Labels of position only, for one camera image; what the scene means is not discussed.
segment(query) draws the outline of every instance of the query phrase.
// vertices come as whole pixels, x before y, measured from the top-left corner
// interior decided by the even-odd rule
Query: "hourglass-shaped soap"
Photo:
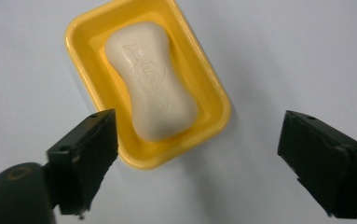
[[[132,123],[140,137],[158,141],[192,126],[197,106],[172,69],[162,27],[153,22],[124,27],[108,38],[105,54],[128,88]]]

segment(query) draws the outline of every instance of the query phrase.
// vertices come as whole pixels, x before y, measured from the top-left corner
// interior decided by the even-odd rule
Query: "white surface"
[[[172,69],[169,38],[162,27],[141,22],[113,33],[105,55],[123,78],[130,95],[135,132],[158,141],[190,128],[196,103]]]
[[[94,111],[63,37],[105,2],[0,0],[0,172],[45,163]],[[231,121],[156,170],[117,161],[83,223],[357,223],[328,218],[277,156],[286,109],[357,139],[357,1],[177,2],[230,96]]]

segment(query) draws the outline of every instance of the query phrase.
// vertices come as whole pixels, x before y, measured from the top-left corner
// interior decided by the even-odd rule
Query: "plastic tray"
[[[191,128],[159,142],[146,142],[133,130],[125,83],[104,54],[105,41],[114,31],[140,21],[165,29],[172,66],[199,110]],[[227,94],[173,0],[115,0],[74,19],[65,43],[96,109],[116,110],[119,155],[128,165],[157,167],[219,133],[229,120]]]

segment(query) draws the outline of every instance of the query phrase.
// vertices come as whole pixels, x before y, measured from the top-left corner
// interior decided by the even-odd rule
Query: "yellow tray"
[[[114,31],[140,21],[165,29],[172,66],[199,110],[191,128],[159,142],[146,142],[133,130],[126,86],[104,54]],[[119,155],[128,165],[157,167],[219,133],[230,118],[227,94],[173,0],[115,0],[97,7],[69,24],[65,43],[96,109],[116,110]]]

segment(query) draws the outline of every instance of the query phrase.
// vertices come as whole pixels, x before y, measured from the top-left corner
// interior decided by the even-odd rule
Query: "yellow container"
[[[166,31],[172,66],[199,110],[191,128],[159,142],[146,142],[133,130],[125,83],[104,53],[114,31],[140,21],[155,22]],[[173,0],[115,0],[97,7],[70,23],[65,43],[96,109],[116,110],[119,155],[128,165],[157,167],[222,131],[230,118],[227,94]]]

